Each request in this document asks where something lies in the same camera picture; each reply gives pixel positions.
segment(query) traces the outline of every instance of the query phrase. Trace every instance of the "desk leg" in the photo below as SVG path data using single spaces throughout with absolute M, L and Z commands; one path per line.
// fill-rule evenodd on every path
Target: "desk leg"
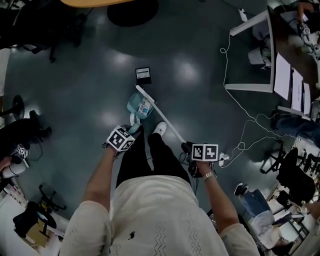
M 235 36 L 235 35 L 239 34 L 240 32 L 242 32 L 248 28 L 251 28 L 252 26 L 254 26 L 260 22 L 263 22 L 265 19 L 267 19 L 267 16 L 268 16 L 268 10 L 265 10 L 265 11 L 259 13 L 258 15 L 252 17 L 248 21 L 246 21 L 246 22 L 242 23 L 241 25 L 232 29 L 230 31 L 230 35 Z
M 307 115 L 305 115 L 301 111 L 298 111 L 298 110 L 295 110 L 295 109 L 292 109 L 292 108 L 288 108 L 288 107 L 285 107 L 285 106 L 278 106 L 277 109 L 281 110 L 281 111 L 284 111 L 284 112 L 288 112 L 288 113 L 291 113 L 291 114 L 295 114 L 295 115 L 301 116 L 303 119 L 306 119 L 306 120 L 309 120 L 309 121 L 311 120 Z
M 227 83 L 225 85 L 227 90 L 240 90 L 240 91 L 253 91 L 253 92 L 263 92 L 272 93 L 273 86 L 271 84 L 264 83 Z

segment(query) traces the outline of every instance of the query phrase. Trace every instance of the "wristwatch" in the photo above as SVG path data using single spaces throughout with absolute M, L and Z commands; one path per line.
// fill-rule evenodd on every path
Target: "wristwatch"
M 209 179 L 210 177 L 215 176 L 213 171 L 207 172 L 202 178 L 203 181 L 205 182 L 207 179 Z

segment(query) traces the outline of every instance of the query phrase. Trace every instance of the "paper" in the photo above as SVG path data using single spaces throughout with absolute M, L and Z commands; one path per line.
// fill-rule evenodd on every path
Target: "paper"
M 274 91 L 288 100 L 290 88 L 290 64 L 278 53 L 275 64 Z
M 310 85 L 303 83 L 304 94 L 303 94 L 303 113 L 305 115 L 310 114 L 311 109 L 311 95 L 310 95 Z
M 291 108 L 301 111 L 303 77 L 294 69 L 292 76 L 292 104 Z

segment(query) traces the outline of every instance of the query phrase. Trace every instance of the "white cable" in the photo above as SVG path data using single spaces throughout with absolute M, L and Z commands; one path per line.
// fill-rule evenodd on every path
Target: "white cable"
M 231 95 L 231 93 L 226 89 L 226 77 L 227 77 L 227 68 L 228 68 L 228 53 L 227 53 L 227 52 L 229 51 L 229 48 L 230 48 L 230 32 L 231 32 L 231 30 L 233 30 L 233 29 L 234 29 L 234 28 L 230 29 L 230 31 L 229 31 L 228 47 L 227 47 L 227 49 L 225 49 L 225 48 L 223 48 L 223 47 L 220 48 L 220 52 L 221 52 L 222 54 L 225 54 L 225 59 L 226 59 L 226 64 L 225 64 L 225 69 L 224 69 L 223 87 L 224 87 L 225 91 L 231 96 L 231 98 L 239 105 L 239 107 L 240 107 L 241 109 L 244 110 L 244 112 L 245 112 L 245 113 L 248 115 L 248 117 L 250 117 L 251 119 L 248 119 L 248 120 L 245 122 L 245 124 L 244 124 L 244 126 L 243 126 L 243 131 L 242 131 L 242 134 L 241 134 L 240 142 L 239 142 L 238 145 L 232 150 L 230 159 L 225 160 L 225 161 L 231 161 L 231 162 L 229 162 L 229 163 L 228 163 L 227 165 L 225 165 L 225 166 L 221 166 L 221 168 L 226 168 L 226 167 L 228 167 L 229 165 L 231 165 L 231 163 L 232 163 L 234 160 L 236 160 L 236 159 L 242 154 L 243 151 L 249 150 L 254 144 L 262 141 L 263 139 L 269 138 L 269 139 L 275 139 L 275 140 L 276 140 L 276 139 L 281 138 L 281 137 L 284 137 L 284 136 L 290 136 L 290 137 L 293 137 L 293 138 L 296 139 L 295 136 L 290 135 L 290 134 L 278 135 L 278 134 L 274 133 L 273 131 L 268 130 L 267 128 L 263 127 L 263 126 L 262 126 L 260 123 L 258 123 L 258 121 L 257 121 L 257 120 L 258 120 L 258 117 L 259 117 L 260 115 L 265 116 L 267 119 L 272 119 L 275 115 L 285 116 L 285 115 L 291 115 L 291 114 L 280 114 L 280 113 L 276 113 L 276 114 L 274 114 L 274 115 L 271 116 L 271 117 L 267 117 L 265 114 L 260 113 L 260 114 L 258 114 L 258 115 L 254 118 L 252 115 L 250 115 L 250 114 L 248 113 L 248 111 L 247 111 L 244 107 L 242 107 L 242 106 L 240 105 L 240 103 L 239 103 L 239 102 Z M 245 128 L 246 128 L 246 125 L 247 125 L 248 122 L 256 123 L 256 124 L 257 124 L 258 126 L 260 126 L 262 129 L 266 130 L 268 133 L 272 133 L 274 136 L 277 136 L 277 137 L 265 136 L 265 137 L 257 140 L 256 142 L 252 143 L 249 147 L 246 148 L 246 144 L 242 141 L 242 139 L 243 139 L 243 136 L 244 136 L 244 133 L 245 133 Z M 234 157 L 234 151 L 235 151 L 236 149 L 240 150 L 240 153 L 239 153 L 236 157 Z

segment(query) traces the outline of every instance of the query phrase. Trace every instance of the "white knit sweater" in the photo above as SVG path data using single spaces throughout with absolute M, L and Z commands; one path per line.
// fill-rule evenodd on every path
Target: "white knit sweater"
M 99 203 L 81 203 L 66 230 L 60 256 L 259 255 L 241 224 L 220 235 L 186 181 L 145 176 L 120 184 L 110 213 Z

